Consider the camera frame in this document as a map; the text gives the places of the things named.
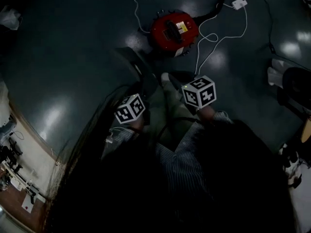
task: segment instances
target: floor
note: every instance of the floor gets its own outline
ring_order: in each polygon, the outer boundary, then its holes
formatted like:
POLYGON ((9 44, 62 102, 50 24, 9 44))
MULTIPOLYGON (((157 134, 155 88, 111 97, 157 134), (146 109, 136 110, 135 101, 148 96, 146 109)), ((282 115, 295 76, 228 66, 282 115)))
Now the floor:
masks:
MULTIPOLYGON (((212 10, 217 0, 137 0, 142 25, 156 12, 180 9, 191 16, 212 10)), ((263 0, 247 0, 248 28, 241 39, 226 39, 202 67, 216 83, 213 107, 243 120, 277 150, 301 125, 278 105, 276 88, 267 84, 266 69, 273 57, 267 42, 270 27, 263 0)), ((310 20, 302 0, 268 0, 274 17, 272 42, 277 52, 307 66, 311 62, 310 20)), ((109 61, 108 51, 132 47, 150 52, 137 32, 133 0, 29 0, 16 42, 0 66, 10 97, 33 128, 58 153, 72 146, 98 104, 115 87, 131 83, 129 71, 109 61)), ((202 31, 219 37, 240 35, 243 10, 224 8, 202 31)), ((214 43, 202 42, 200 61, 214 43)), ((155 63, 163 70, 194 71, 196 51, 155 63)))

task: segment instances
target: white charger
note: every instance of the white charger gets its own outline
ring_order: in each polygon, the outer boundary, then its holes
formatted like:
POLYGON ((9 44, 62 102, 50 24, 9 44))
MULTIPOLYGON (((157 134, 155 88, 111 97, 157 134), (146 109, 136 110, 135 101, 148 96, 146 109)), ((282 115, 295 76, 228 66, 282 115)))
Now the white charger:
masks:
POLYGON ((233 3, 232 3, 232 6, 235 10, 239 10, 241 9, 242 7, 244 7, 245 5, 247 5, 247 1, 246 0, 235 0, 233 3))

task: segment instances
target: plastic bag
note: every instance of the plastic bag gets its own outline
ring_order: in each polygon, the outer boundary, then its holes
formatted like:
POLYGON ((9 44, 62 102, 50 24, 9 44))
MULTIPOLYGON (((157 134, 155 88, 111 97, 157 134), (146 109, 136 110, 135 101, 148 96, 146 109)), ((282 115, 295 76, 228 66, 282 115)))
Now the plastic bag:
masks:
POLYGON ((10 30, 17 30, 20 25, 20 13, 6 5, 0 12, 0 24, 9 28, 10 30))

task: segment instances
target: hand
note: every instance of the hand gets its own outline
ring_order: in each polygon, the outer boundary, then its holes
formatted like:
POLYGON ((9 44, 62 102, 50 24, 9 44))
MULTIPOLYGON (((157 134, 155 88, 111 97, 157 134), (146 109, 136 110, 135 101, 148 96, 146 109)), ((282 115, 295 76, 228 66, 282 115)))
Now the hand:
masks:
POLYGON ((212 121, 215 115, 215 111, 212 107, 205 106, 197 111, 197 114, 202 122, 212 121))
POLYGON ((135 121, 130 123, 130 127, 134 130, 142 131, 144 128, 144 118, 141 115, 139 118, 137 118, 135 121))

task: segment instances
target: white cable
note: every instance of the white cable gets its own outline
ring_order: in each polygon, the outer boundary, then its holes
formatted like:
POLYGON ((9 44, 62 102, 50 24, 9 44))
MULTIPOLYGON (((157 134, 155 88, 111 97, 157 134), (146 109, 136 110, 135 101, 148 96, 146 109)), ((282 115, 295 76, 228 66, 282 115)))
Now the white cable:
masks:
MULTIPOLYGON (((229 8, 233 8, 233 6, 229 6, 229 5, 227 5, 227 4, 224 4, 224 5, 227 6, 227 7, 229 7, 229 8)), ((244 11, 245 11, 245 20, 246 20, 246 26, 245 26, 245 29, 244 29, 243 34, 242 34, 241 36, 225 36, 224 38, 222 38, 222 39, 215 45, 213 51, 206 57, 206 59, 204 60, 204 62, 200 65, 198 75, 200 74, 201 67, 204 65, 204 63, 206 62, 206 60, 208 60, 208 58, 215 52, 217 46, 218 46, 224 39, 226 39, 226 38, 231 38, 231 39, 232 39, 232 38, 242 38, 242 37, 244 36, 244 34, 245 34, 245 32, 246 32, 246 29, 247 29, 247 12, 246 12, 245 6, 243 6, 243 8, 244 8, 244 11)), ((216 18, 216 17, 217 17, 217 16, 214 16, 213 18, 210 18, 210 19, 208 19, 208 20, 206 20, 206 21, 209 21, 209 20, 214 19, 214 18, 216 18)), ((208 41, 210 41, 210 42, 217 42, 217 41, 218 41, 218 35, 215 34, 215 33, 211 33, 211 34, 209 34, 208 36, 203 36, 203 35, 202 35, 202 33, 201 33, 201 31, 200 31, 200 27, 202 26, 202 24, 199 26, 199 33, 200 33, 200 35, 201 35, 203 38, 198 42, 198 46, 197 46, 197 49, 198 49, 198 56, 197 56, 197 60, 196 60, 196 66, 195 66, 195 73, 194 73, 194 74, 196 74, 196 71, 197 71, 197 69, 198 69, 198 62, 199 62, 199 57, 200 57, 200 50, 199 50, 199 44, 200 44, 200 42, 201 42, 202 40, 204 40, 204 39, 206 39, 206 40, 208 40, 208 41), (207 37, 209 37, 209 36, 211 36, 211 35, 215 35, 215 36, 217 37, 217 40, 216 40, 216 41, 212 41, 212 40, 207 39, 207 37)))
POLYGON ((138 2, 137 2, 136 0, 134 0, 134 2, 136 3, 136 9, 135 9, 134 15, 135 15, 136 18, 137 18, 137 21, 138 21, 140 30, 143 31, 144 33, 150 33, 150 32, 148 32, 148 31, 145 31, 145 30, 142 29, 141 24, 140 24, 140 19, 139 19, 139 17, 138 17, 137 14, 136 14, 136 13, 137 13, 137 9, 138 9, 138 2))
POLYGON ((16 137, 17 137, 18 139, 20 139, 20 140, 25 140, 24 135, 23 135, 20 131, 14 131, 13 134, 15 134, 16 137), (21 135, 23 138, 19 137, 19 136, 16 134, 16 132, 20 133, 20 135, 21 135))
POLYGON ((120 132, 123 132, 123 130, 117 130, 117 129, 110 129, 110 130, 116 130, 116 131, 120 131, 120 132))
POLYGON ((113 128, 111 128, 111 130, 114 130, 114 129, 123 129, 123 130, 126 130, 126 128, 124 128, 124 127, 113 127, 113 128))

